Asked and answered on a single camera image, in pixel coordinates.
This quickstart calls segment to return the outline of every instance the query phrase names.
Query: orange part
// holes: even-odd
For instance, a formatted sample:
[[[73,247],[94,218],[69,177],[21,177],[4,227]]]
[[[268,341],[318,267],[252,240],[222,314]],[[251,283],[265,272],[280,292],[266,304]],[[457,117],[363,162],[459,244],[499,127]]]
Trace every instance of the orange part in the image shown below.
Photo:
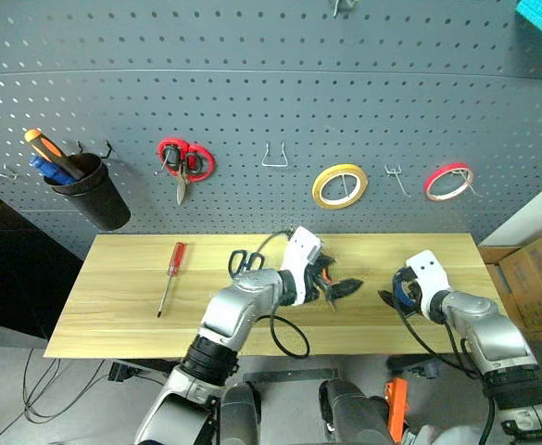
[[[26,142],[31,142],[32,139],[35,139],[40,134],[42,134],[40,130],[37,128],[32,128],[31,130],[28,130],[23,137],[25,138]]]
[[[48,139],[46,136],[40,138],[42,143],[46,148],[48,148],[55,156],[58,156],[59,158],[63,157],[63,152],[58,149],[57,146],[55,146],[50,139]]]
[[[330,275],[328,274],[328,269],[327,268],[324,268],[322,269],[322,279],[328,284],[328,285],[332,285],[333,284],[333,279],[330,277]]]
[[[404,378],[394,377],[390,383],[385,384],[385,399],[390,405],[388,430],[396,443],[402,440],[402,433],[404,433],[404,413],[407,410],[408,392],[409,383]]]
[[[46,159],[48,162],[50,162],[50,159],[44,154],[44,152],[40,148],[38,148],[34,144],[32,144],[32,147],[33,147],[34,150],[36,150],[38,152],[38,154],[40,156],[42,156],[44,159]]]

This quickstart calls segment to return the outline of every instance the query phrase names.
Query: dark cabinet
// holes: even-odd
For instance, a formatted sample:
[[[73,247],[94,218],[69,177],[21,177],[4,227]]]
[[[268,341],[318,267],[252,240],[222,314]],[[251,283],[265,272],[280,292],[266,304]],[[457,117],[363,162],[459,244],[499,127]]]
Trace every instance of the dark cabinet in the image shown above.
[[[49,338],[81,265],[0,200],[0,326]]]

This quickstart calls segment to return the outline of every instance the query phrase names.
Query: yellow tape roll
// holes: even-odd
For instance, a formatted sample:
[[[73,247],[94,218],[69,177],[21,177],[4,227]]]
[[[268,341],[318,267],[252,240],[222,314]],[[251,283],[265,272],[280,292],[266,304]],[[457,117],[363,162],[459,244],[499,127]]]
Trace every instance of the yellow tape roll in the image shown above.
[[[353,176],[357,183],[351,193],[339,199],[327,199],[322,195],[324,187],[338,176]],[[325,209],[342,209],[357,202],[367,188],[367,175],[363,169],[354,164],[338,164],[320,173],[311,187],[311,195],[316,203]]]

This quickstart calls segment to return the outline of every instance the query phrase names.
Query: wooden table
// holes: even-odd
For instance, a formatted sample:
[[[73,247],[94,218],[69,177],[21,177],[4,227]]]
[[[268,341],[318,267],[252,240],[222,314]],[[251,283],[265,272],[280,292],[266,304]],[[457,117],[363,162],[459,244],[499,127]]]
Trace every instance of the wooden table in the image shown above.
[[[98,235],[82,266],[45,357],[183,357],[195,337],[211,296],[230,284],[227,260],[232,250],[256,249],[265,235]],[[311,303],[281,308],[279,314],[308,335],[312,354],[421,353],[393,309],[377,294],[388,289],[392,274],[412,255],[429,248],[446,269],[452,286],[493,299],[497,291],[470,235],[380,234],[321,235],[323,251],[334,258],[333,278],[365,283],[330,309],[321,296]],[[174,244],[188,244],[180,275],[174,280],[161,318],[156,317],[168,279]],[[275,238],[263,253],[265,266],[281,265],[285,241]],[[411,323],[435,350],[451,351],[445,329],[413,316]],[[277,325],[291,349],[301,350],[297,335]],[[244,355],[281,355],[268,321],[255,325]]]

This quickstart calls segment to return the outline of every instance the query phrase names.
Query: white wall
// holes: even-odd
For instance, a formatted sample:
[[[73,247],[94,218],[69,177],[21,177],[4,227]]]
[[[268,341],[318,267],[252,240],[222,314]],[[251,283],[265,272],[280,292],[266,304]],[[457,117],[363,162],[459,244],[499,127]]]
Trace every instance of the white wall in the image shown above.
[[[481,246],[521,246],[542,235],[542,192],[489,235]]]

